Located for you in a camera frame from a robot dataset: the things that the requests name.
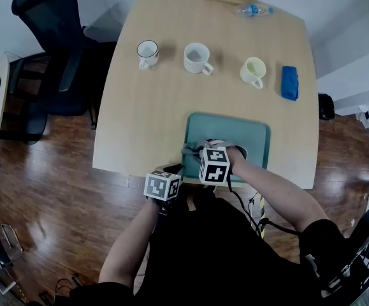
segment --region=wooden floor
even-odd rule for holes
[[[0,140],[0,224],[11,224],[25,249],[14,269],[28,300],[52,293],[58,279],[74,273],[84,284],[96,282],[114,240],[143,205],[142,178],[92,168],[94,138],[88,117],[50,117],[36,145]],[[309,191],[345,236],[365,210],[368,188],[369,131],[354,117],[321,122]],[[239,193],[246,201],[252,194]],[[224,189],[217,195],[239,208]],[[268,205],[266,213],[285,225]],[[265,239],[281,256],[298,260],[294,237],[268,228]]]

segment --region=plastic bottle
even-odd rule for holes
[[[236,13],[244,17],[265,16],[273,13],[273,8],[263,4],[241,4],[236,8]]]

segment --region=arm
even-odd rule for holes
[[[270,206],[297,231],[302,232],[316,220],[328,219],[318,202],[297,185],[249,163],[236,148],[227,149],[227,153],[233,174],[264,196]]]
[[[159,211],[160,207],[153,198],[149,198],[113,244],[99,274],[99,283],[117,282],[133,288],[134,278],[145,257]]]

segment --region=black office chair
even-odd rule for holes
[[[37,104],[41,110],[51,115],[77,116],[88,109],[91,126],[96,129],[89,89],[92,78],[98,76],[95,69],[101,61],[97,57],[99,43],[84,36],[78,1],[13,0],[11,10],[29,27],[46,53],[17,62],[9,92],[18,92],[20,78],[40,79]],[[44,55],[50,56],[44,74],[24,70],[27,61]]]

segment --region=hand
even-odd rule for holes
[[[244,162],[242,153],[236,147],[228,147],[227,155],[229,158],[229,162],[231,163],[231,169],[234,172],[234,168],[236,168],[240,163]]]

